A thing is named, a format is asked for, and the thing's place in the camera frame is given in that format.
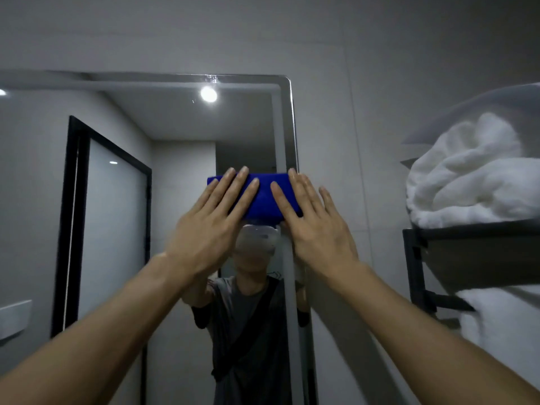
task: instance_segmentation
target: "blue object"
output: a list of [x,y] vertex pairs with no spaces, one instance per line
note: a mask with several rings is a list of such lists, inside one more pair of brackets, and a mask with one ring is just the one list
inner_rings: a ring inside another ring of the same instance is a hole
[[[221,180],[222,177],[223,176],[209,177],[206,180],[206,184],[209,185],[214,179]],[[244,220],[246,220],[249,224],[261,224],[274,227],[284,220],[283,215],[281,214],[279,207],[274,200],[272,191],[270,190],[270,184],[272,182],[279,184],[281,190],[283,190],[285,197],[293,207],[296,214],[302,217],[302,210],[300,209],[298,202],[296,202],[293,187],[289,181],[289,175],[286,173],[250,173],[247,175],[246,183],[240,191],[238,198],[242,196],[247,185],[250,184],[251,181],[256,177],[259,178],[259,190],[249,205],[249,208],[244,215]]]

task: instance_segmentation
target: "towel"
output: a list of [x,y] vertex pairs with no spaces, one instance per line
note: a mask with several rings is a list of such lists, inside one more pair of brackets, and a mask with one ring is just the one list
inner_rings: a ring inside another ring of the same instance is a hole
[[464,290],[476,313],[461,313],[463,338],[540,390],[540,285]]
[[411,167],[411,221],[442,228],[540,216],[540,159],[522,156],[517,133],[495,114],[454,125]]

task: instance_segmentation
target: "light switch plate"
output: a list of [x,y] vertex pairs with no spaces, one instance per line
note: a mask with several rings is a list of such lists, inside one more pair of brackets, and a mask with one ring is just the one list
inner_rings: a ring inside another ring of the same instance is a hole
[[17,334],[28,327],[32,300],[20,301],[0,308],[0,340]]

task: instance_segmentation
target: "black door frame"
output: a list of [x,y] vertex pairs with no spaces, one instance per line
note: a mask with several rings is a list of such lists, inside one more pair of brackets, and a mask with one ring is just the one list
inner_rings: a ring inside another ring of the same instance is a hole
[[[145,263],[148,263],[150,259],[152,169],[71,115],[67,129],[51,338],[64,331],[65,328],[71,326],[78,319],[91,140],[104,146],[146,176]],[[141,405],[146,404],[146,359],[147,348],[145,346],[141,353]]]

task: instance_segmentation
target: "blue sponge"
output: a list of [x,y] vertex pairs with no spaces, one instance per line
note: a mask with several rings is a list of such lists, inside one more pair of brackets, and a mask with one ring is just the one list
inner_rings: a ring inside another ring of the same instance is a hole
[[[221,180],[223,176],[212,176],[206,181],[206,184],[214,179]],[[276,204],[272,191],[270,190],[270,183],[277,182],[283,190],[285,197],[293,207],[294,211],[299,217],[302,217],[302,211],[296,198],[294,197],[293,187],[289,182],[289,176],[286,173],[250,173],[247,176],[246,183],[244,184],[238,198],[242,196],[247,185],[254,179],[259,178],[259,190],[255,195],[251,205],[249,206],[244,220],[249,224],[261,224],[266,226],[277,226],[284,220],[278,205]]]

